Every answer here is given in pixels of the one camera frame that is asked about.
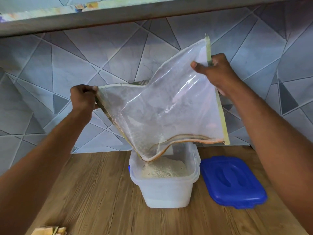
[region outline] brown wooden table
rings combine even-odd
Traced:
[[[198,150],[202,159],[243,159],[265,187],[268,201],[246,210],[220,206],[200,175],[186,208],[150,209],[129,176],[130,152],[74,154],[26,234],[40,225],[67,227],[68,235],[307,234],[277,196],[251,147]]]

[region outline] pile of flour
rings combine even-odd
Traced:
[[[146,163],[142,168],[142,177],[180,177],[188,176],[186,165],[182,161],[175,161],[166,157],[160,157]]]

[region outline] plastic lid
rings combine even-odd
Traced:
[[[216,156],[204,159],[200,171],[210,196],[219,205],[245,209],[267,200],[265,189],[239,158]]]

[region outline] person's left hand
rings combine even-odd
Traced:
[[[97,86],[77,85],[71,88],[71,101],[73,112],[84,114],[91,120],[91,114],[94,109],[99,108],[95,101]]]

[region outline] forearm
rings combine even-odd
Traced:
[[[40,145],[0,177],[0,230],[3,234],[25,233],[87,122],[80,112],[71,112]]]
[[[308,229],[313,219],[313,144],[243,82],[230,98],[268,177],[288,208]]]

